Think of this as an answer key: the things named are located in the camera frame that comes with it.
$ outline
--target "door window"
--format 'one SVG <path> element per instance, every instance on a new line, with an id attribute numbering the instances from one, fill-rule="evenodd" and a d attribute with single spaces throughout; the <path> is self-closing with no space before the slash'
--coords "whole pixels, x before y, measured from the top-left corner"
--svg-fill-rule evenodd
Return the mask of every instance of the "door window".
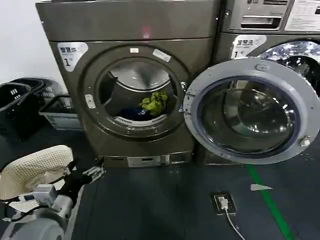
<path id="1" fill-rule="evenodd" d="M 258 155 L 290 140 L 298 117 L 283 92 L 253 77 L 225 81 L 209 90 L 198 108 L 210 141 L 234 153 Z"/>

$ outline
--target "white wall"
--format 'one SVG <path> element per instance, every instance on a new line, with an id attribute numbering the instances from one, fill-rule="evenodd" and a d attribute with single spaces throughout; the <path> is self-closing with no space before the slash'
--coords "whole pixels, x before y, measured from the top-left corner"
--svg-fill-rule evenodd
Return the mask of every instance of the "white wall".
<path id="1" fill-rule="evenodd" d="M 39 0 L 2 0 L 0 84 L 21 77 L 54 80 L 67 92 L 38 17 Z"/>

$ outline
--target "green floor line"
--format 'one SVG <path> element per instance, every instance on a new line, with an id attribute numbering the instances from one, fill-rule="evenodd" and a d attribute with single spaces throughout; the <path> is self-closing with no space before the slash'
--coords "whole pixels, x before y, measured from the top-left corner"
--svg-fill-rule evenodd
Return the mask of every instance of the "green floor line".
<path id="1" fill-rule="evenodd" d="M 263 185 L 262 180 L 260 179 L 254 166 L 253 165 L 246 165 L 246 167 L 247 167 L 254 183 L 259 184 L 259 185 Z M 284 239 L 285 240 L 294 240 L 295 239 L 294 235 L 291 233 L 288 224 L 286 223 L 286 221 L 282 217 L 280 211 L 278 210 L 275 202 L 272 200 L 268 191 L 269 190 L 260 190 L 260 193 L 261 193 L 261 196 L 262 196 L 264 202 L 268 206 L 275 222 L 277 223 L 282 235 L 284 236 Z"/>

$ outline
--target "gray dryer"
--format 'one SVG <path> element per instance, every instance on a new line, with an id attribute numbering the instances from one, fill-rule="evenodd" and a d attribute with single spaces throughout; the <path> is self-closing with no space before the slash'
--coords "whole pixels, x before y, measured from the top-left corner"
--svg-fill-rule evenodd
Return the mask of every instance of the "gray dryer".
<path id="1" fill-rule="evenodd" d="M 210 64 L 220 1 L 53 0 L 36 7 L 104 166 L 188 162 L 194 139 L 184 121 L 183 99 Z M 167 99 L 159 114 L 151 115 L 140 104 L 149 98 L 158 105 L 155 93 Z"/>

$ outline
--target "dark gray floor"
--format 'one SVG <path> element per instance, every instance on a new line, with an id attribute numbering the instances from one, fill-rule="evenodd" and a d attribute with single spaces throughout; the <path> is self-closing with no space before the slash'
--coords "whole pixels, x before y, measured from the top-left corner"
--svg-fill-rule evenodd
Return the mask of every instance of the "dark gray floor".
<path id="1" fill-rule="evenodd" d="M 20 144 L 0 140 L 2 163 L 58 144 L 73 149 L 81 168 L 94 163 L 82 132 L 49 126 Z M 303 155 L 255 166 L 297 240 L 320 239 L 319 147 L 320 138 Z M 72 240 L 238 240 L 226 217 L 212 208 L 209 195 L 216 191 L 232 194 L 237 207 L 232 219 L 247 240 L 283 240 L 260 193 L 250 190 L 252 183 L 243 166 L 108 169 L 85 187 Z M 0 231 L 5 226 L 2 222 Z"/>

